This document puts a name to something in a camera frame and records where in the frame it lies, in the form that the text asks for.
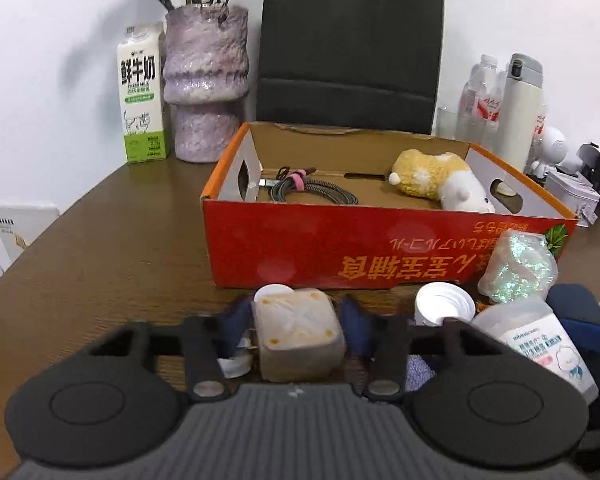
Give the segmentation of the iridescent plastic bag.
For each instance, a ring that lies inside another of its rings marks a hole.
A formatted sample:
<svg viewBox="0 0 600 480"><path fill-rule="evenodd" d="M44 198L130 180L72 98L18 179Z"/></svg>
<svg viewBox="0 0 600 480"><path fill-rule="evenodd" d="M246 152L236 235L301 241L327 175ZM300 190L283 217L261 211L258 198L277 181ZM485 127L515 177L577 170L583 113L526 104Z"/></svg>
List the iridescent plastic bag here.
<svg viewBox="0 0 600 480"><path fill-rule="evenodd" d="M478 291L492 304L531 296L545 299L557 278L557 262L544 235L507 230L495 244Z"/></svg>

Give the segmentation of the white yellow plush sheep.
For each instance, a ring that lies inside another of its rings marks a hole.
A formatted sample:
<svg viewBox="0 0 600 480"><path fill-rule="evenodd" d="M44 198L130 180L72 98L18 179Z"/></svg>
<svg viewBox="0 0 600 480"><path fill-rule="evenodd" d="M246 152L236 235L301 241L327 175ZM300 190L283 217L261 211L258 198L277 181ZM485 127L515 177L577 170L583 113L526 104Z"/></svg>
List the white yellow plush sheep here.
<svg viewBox="0 0 600 480"><path fill-rule="evenodd" d="M443 210L494 214L488 193L468 163L457 154L428 155L403 151L394 162L388 182L407 196L436 200Z"/></svg>

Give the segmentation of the navy zipper pouch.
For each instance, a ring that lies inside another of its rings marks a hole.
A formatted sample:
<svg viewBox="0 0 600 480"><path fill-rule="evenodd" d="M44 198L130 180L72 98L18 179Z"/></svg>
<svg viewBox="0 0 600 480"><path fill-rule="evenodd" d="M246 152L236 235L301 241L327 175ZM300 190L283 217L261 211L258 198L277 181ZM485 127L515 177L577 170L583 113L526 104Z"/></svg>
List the navy zipper pouch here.
<svg viewBox="0 0 600 480"><path fill-rule="evenodd" d="M580 350L600 353L600 305L593 293L579 284L557 284L547 304Z"/></svg>

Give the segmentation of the white earbud case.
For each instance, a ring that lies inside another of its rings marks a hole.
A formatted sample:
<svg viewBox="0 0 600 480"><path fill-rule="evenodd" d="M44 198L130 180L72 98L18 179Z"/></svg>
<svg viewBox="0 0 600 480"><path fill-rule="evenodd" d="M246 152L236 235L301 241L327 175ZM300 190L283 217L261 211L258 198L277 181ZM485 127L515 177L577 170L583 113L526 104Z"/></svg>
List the white earbud case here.
<svg viewBox="0 0 600 480"><path fill-rule="evenodd" d="M242 337L234 356L228 359L218 359L218 364L226 379L239 378L250 372L253 363L251 347L251 339Z"/></svg>

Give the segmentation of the purple cloth mat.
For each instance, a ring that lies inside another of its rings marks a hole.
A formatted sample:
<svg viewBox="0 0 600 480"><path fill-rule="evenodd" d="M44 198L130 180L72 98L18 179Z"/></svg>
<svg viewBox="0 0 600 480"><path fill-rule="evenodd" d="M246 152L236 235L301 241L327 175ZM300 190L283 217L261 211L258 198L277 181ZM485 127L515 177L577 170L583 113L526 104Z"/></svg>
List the purple cloth mat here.
<svg viewBox="0 0 600 480"><path fill-rule="evenodd" d="M405 391L414 392L422 388L426 382L436 376L436 372L426 363L421 356L412 354L407 358Z"/></svg>

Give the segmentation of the red cardboard box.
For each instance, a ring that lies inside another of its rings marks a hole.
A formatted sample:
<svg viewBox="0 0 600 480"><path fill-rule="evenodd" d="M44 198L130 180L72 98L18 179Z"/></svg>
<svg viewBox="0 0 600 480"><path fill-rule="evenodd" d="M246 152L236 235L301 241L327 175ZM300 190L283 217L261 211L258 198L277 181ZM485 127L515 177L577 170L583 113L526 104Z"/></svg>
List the red cardboard box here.
<svg viewBox="0 0 600 480"><path fill-rule="evenodd" d="M388 183L401 152L451 152L487 191L505 183L518 206L445 211ZM479 145L399 131L253 122L241 126L201 194L215 284L378 289L477 281L507 230L563 245L576 215Z"/></svg>

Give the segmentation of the clear glass cup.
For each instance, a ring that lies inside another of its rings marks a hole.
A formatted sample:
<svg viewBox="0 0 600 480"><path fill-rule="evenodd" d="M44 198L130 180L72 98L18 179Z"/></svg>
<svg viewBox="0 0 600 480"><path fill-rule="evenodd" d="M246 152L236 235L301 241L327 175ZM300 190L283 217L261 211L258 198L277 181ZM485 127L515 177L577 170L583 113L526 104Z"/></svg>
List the clear glass cup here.
<svg viewBox="0 0 600 480"><path fill-rule="evenodd" d="M449 107L439 106L434 118L434 135L437 138L454 140L456 133L457 114Z"/></svg>

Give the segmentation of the white book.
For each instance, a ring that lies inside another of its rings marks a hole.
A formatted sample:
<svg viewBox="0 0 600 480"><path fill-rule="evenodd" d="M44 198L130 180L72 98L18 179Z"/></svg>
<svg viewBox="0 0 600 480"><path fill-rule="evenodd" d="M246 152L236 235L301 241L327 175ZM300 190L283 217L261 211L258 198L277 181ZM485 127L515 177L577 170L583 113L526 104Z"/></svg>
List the white book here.
<svg viewBox="0 0 600 480"><path fill-rule="evenodd" d="M60 216L51 204L0 203L0 237L14 262Z"/></svg>

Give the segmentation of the left water bottle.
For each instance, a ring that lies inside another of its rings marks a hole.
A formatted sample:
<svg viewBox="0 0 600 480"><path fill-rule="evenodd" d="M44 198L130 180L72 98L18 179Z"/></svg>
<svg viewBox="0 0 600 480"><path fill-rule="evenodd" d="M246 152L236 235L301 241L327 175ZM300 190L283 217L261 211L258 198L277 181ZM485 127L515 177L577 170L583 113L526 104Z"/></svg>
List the left water bottle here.
<svg viewBox="0 0 600 480"><path fill-rule="evenodd" d="M502 92L498 85L498 59L481 55L458 101L455 137L473 144L489 145L498 128Z"/></svg>

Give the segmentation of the purple ceramic vase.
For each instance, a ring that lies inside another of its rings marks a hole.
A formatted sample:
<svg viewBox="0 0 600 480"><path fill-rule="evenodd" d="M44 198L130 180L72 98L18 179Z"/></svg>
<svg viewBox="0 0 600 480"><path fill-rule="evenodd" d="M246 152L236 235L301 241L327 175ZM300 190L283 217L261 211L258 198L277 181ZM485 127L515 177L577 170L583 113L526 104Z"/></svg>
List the purple ceramic vase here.
<svg viewBox="0 0 600 480"><path fill-rule="evenodd" d="M172 107L178 159L216 162L242 123L247 39L242 6L186 4L166 14L163 97Z"/></svg>

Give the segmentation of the white tin box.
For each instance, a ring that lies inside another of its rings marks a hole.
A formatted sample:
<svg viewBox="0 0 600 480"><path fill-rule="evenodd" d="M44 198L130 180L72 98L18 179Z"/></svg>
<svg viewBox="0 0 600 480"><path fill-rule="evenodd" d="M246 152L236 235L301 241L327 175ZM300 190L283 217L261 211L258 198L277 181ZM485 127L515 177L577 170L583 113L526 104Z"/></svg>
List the white tin box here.
<svg viewBox="0 0 600 480"><path fill-rule="evenodd" d="M580 172L572 176L550 168L547 170L544 188L574 212L578 220L577 226L594 226L600 193L594 190L591 182Z"/></svg>

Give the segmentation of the white round speaker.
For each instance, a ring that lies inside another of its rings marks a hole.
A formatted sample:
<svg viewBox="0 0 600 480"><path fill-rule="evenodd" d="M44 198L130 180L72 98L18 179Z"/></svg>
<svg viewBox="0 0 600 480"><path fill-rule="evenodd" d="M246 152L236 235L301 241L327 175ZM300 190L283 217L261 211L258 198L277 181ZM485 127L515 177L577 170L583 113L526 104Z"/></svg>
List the white round speaker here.
<svg viewBox="0 0 600 480"><path fill-rule="evenodd" d="M570 151L566 137L559 129L544 127L534 136L528 166L530 176L543 180L550 168L575 176L582 165L582 159Z"/></svg>

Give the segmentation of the white thermos bottle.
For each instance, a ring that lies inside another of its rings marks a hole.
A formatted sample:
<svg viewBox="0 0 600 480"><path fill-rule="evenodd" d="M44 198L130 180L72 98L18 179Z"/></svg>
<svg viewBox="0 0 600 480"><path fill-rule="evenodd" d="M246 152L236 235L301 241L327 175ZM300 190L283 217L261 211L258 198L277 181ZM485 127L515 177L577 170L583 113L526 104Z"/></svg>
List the white thermos bottle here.
<svg viewBox="0 0 600 480"><path fill-rule="evenodd" d="M512 55L498 118L494 154L519 171L524 170L536 118L542 108L543 79L543 66L539 61L522 53Z"/></svg>

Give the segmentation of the milk carton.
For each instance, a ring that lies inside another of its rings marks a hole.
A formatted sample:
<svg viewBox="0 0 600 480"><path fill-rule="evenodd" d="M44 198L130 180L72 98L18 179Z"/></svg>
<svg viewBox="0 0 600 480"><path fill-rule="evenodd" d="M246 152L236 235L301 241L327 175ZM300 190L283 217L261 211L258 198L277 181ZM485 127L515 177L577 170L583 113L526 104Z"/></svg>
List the milk carton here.
<svg viewBox="0 0 600 480"><path fill-rule="evenodd" d="M163 22L129 26L117 46L118 89L126 161L163 160L171 149L163 99Z"/></svg>

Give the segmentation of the black paper bag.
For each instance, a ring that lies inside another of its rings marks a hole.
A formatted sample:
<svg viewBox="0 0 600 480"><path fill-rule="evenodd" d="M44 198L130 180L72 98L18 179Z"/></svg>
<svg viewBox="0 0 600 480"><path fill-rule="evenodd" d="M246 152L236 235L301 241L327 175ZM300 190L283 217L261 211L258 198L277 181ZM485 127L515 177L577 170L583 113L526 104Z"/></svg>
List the black paper bag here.
<svg viewBox="0 0 600 480"><path fill-rule="evenodd" d="M430 133L444 0L263 0L260 122Z"/></svg>

